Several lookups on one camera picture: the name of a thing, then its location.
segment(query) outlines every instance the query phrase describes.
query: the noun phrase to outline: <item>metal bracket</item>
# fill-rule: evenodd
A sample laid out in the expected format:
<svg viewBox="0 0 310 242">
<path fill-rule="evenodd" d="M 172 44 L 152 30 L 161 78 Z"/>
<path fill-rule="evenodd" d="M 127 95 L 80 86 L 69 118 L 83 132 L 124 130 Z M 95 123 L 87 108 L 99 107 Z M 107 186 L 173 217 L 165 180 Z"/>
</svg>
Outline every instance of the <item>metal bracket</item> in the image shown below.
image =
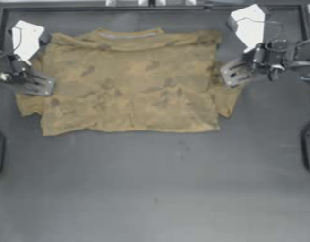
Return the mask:
<svg viewBox="0 0 310 242">
<path fill-rule="evenodd" d="M 40 96 L 49 96 L 53 94 L 56 79 L 35 69 L 32 69 L 29 73 L 21 74 L 19 77 L 1 77 L 8 77 L 1 83 L 17 93 Z"/>
</svg>

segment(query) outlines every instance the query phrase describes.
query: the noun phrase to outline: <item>robotic arm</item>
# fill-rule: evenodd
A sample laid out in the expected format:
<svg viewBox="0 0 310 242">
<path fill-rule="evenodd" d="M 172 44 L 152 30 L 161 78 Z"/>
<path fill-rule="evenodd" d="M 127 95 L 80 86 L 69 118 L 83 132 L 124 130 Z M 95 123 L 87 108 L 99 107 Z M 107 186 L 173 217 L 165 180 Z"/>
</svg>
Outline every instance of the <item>robotic arm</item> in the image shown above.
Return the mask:
<svg viewBox="0 0 310 242">
<path fill-rule="evenodd" d="M 27 95 L 49 96 L 53 94 L 56 79 L 39 72 L 31 62 L 31 57 L 51 41 L 51 35 L 41 26 L 20 21 L 12 29 L 13 45 L 19 44 L 11 53 L 0 50 L 0 83 L 13 91 Z"/>
<path fill-rule="evenodd" d="M 223 67 L 221 74 L 227 86 L 236 87 L 267 77 L 276 80 L 287 71 L 297 72 L 300 79 L 310 83 L 310 39 L 296 44 L 287 40 L 260 43 Z"/>
</svg>

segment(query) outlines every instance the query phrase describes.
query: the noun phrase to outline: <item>cable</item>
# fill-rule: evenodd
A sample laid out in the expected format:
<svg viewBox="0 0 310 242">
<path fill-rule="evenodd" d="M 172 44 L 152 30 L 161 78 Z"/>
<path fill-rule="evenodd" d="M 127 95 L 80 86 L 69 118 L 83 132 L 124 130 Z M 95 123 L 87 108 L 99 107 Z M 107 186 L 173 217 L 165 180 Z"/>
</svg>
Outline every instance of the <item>cable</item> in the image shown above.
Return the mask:
<svg viewBox="0 0 310 242">
<path fill-rule="evenodd" d="M 256 23 L 263 23 L 263 24 L 269 24 L 269 25 L 277 25 L 277 26 L 280 26 L 280 30 L 279 30 L 277 34 L 275 35 L 275 37 L 272 37 L 272 38 L 267 41 L 267 43 L 271 43 L 272 41 L 275 41 L 275 40 L 280 37 L 281 33 L 284 32 L 285 26 L 284 26 L 284 24 L 280 23 L 279 21 L 271 21 L 271 20 L 260 21 L 260 20 L 253 20 L 253 19 L 249 18 L 249 17 L 245 17 L 245 18 L 237 20 L 236 23 L 239 23 L 240 21 L 244 21 L 244 20 L 251 20 L 251 21 L 253 21 L 253 22 L 256 22 Z"/>
<path fill-rule="evenodd" d="M 265 46 L 264 46 L 272 52 L 284 53 L 284 52 L 289 51 L 291 49 L 299 48 L 299 47 L 301 47 L 301 46 L 304 46 L 304 45 L 307 45 L 307 44 L 310 43 L 310 39 L 308 39 L 307 41 L 303 41 L 303 42 L 295 44 L 293 46 L 291 46 L 288 48 L 284 48 L 284 49 L 273 49 L 273 48 L 269 47 L 269 44 L 271 44 L 272 41 L 275 41 L 280 37 L 281 33 L 284 32 L 284 29 L 285 29 L 284 24 L 280 23 L 279 21 L 259 21 L 259 20 L 253 20 L 252 18 L 248 18 L 248 17 L 237 20 L 236 22 L 239 23 L 243 20 L 251 20 L 251 21 L 253 21 L 256 23 L 280 25 L 280 30 L 279 30 L 277 35 L 269 41 L 267 41 Z"/>
<path fill-rule="evenodd" d="M 11 51 L 11 52 L 7 52 L 5 54 L 3 54 L 1 56 L 0 56 L 0 59 L 1 58 L 4 58 L 4 57 L 7 57 L 9 54 L 12 54 L 17 49 L 19 49 L 19 47 L 20 47 L 20 45 L 21 45 L 21 28 L 20 27 L 15 27 L 15 28 L 17 28 L 19 29 L 19 45 L 17 45 L 17 47 Z"/>
</svg>

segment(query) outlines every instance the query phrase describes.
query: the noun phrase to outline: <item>black frame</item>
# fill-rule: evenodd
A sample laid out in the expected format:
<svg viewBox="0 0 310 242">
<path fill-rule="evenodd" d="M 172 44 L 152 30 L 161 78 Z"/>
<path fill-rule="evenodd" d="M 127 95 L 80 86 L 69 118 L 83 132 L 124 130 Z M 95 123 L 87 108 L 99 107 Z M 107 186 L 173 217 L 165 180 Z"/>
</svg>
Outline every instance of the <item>black frame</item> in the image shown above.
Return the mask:
<svg viewBox="0 0 310 242">
<path fill-rule="evenodd" d="M 148 10 L 236 10 L 240 8 L 244 8 L 249 6 L 251 4 L 221 4 L 221 3 L 213 3 L 211 1 L 199 0 L 197 6 L 185 6 L 185 5 L 177 5 L 173 3 L 172 6 L 157 6 L 156 0 L 149 0 L 149 6 L 147 7 L 139 7 L 132 6 L 132 4 L 125 6 L 117 6 L 117 7 L 107 7 L 105 1 L 96 1 L 96 2 L 45 2 L 45 3 L 1 3 L 0 2 L 0 49 L 3 47 L 3 41 L 4 41 L 4 34 L 3 30 L 5 29 L 5 22 L 7 22 L 7 14 L 9 11 L 13 10 L 25 10 L 25 11 L 148 11 Z M 301 27 L 301 35 L 303 39 L 307 40 L 310 38 L 310 20 L 309 20 L 309 11 L 308 11 L 308 5 L 307 4 L 281 4 L 281 3 L 271 3 L 264 5 L 268 8 L 272 9 L 296 9 L 299 11 L 299 20 L 300 20 L 300 27 Z M 303 159 L 307 169 L 310 171 L 310 161 L 308 156 L 308 150 L 307 150 L 307 132 L 310 129 L 310 122 L 304 127 L 300 140 L 301 140 L 301 147 L 303 147 Z"/>
</svg>

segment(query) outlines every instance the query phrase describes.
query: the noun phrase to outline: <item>camouflage t-shirt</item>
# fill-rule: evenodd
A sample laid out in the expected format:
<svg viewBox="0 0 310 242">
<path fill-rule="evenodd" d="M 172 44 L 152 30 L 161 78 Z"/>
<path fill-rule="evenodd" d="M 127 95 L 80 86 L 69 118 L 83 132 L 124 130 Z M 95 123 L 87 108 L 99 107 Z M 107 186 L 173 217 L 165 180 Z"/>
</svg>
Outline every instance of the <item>camouflage t-shirt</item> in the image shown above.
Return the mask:
<svg viewBox="0 0 310 242">
<path fill-rule="evenodd" d="M 56 77 L 51 97 L 17 95 L 24 116 L 41 115 L 44 135 L 73 130 L 201 132 L 220 128 L 241 88 L 220 80 L 219 31 L 169 34 L 96 30 L 56 33 L 35 68 Z"/>
</svg>

